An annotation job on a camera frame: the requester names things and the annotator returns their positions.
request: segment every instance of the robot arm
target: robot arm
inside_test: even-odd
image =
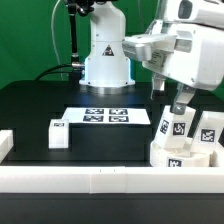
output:
[[[85,66],[80,80],[83,90],[100,94],[128,91],[134,85],[130,76],[130,60],[124,55],[126,19],[112,2],[105,0],[66,0],[71,21],[72,66],[77,71]],[[85,65],[79,63],[75,14],[90,13],[91,52]]]
[[[224,4],[218,0],[161,0],[146,34],[126,37],[125,54],[154,72],[153,87],[178,81],[172,112],[184,114],[195,89],[214,90],[223,80]]]

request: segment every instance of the white block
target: white block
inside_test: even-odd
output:
[[[224,147],[218,142],[217,147],[211,155],[211,166],[224,167]]]
[[[210,153],[219,148],[224,128],[224,113],[204,111],[191,145],[191,152]]]
[[[185,157],[182,152],[167,151],[152,142],[150,164],[154,167],[209,167],[210,154],[191,152],[190,157]]]
[[[90,176],[90,193],[125,193],[125,167],[101,167]]]
[[[126,193],[223,193],[223,169],[126,168]]]
[[[53,119],[49,127],[49,148],[69,147],[69,120]]]
[[[6,157],[10,149],[13,147],[13,131],[0,131],[0,162]]]
[[[0,193],[89,193],[88,167],[0,167]]]
[[[195,110],[187,107],[184,115],[176,115],[170,112],[170,106],[165,106],[154,142],[161,148],[182,149],[194,114]]]

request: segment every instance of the green backdrop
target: green backdrop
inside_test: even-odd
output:
[[[0,88],[16,80],[33,80],[41,72],[57,65],[51,38],[51,15],[57,0],[0,1]],[[144,30],[155,15],[157,0],[141,0]],[[138,0],[114,3],[127,18],[127,35],[142,33]],[[77,18],[79,54],[89,54],[89,17]],[[63,1],[55,18],[55,36],[62,63],[70,62],[70,30]],[[136,81],[148,82],[151,72],[132,62]],[[51,76],[49,79],[60,79]],[[215,91],[224,99],[224,83]]]

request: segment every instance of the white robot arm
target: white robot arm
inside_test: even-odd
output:
[[[160,0],[156,20],[145,34],[126,37],[123,49],[154,72],[153,90],[162,90],[167,77],[179,82],[151,143],[151,165],[224,166],[219,144],[224,113],[203,112],[194,137],[188,138],[195,110],[187,107],[195,89],[212,91],[223,80],[223,1]]]
[[[126,19],[112,2],[117,0],[65,0],[72,31],[72,65],[78,63],[75,13],[90,13],[91,52],[85,60],[85,75],[81,88],[95,93],[113,94],[126,91],[135,84],[131,79],[130,59],[124,55],[122,41],[125,38]]]
[[[195,89],[214,90],[224,75],[224,3],[161,0],[146,34],[126,37],[126,56],[155,73],[153,88],[166,77],[180,83],[172,112],[184,114]]]

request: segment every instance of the black cable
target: black cable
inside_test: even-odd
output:
[[[71,40],[72,40],[72,62],[79,62],[79,54],[78,54],[78,41],[76,34],[76,18],[75,15],[70,15],[70,27],[71,27]]]
[[[44,76],[46,76],[46,75],[50,75],[50,74],[72,74],[73,72],[72,71],[60,71],[60,72],[58,72],[58,71],[53,71],[53,72],[45,72],[45,73],[43,73],[41,76],[39,75],[36,79],[35,79],[35,81],[39,81],[41,78],[43,78]]]
[[[60,68],[72,68],[72,64],[63,64],[63,65],[57,65],[53,68],[47,69],[46,71],[42,72],[39,76],[37,76],[37,78],[35,79],[36,81],[40,80],[43,76],[47,75],[50,72],[53,72],[57,69]]]

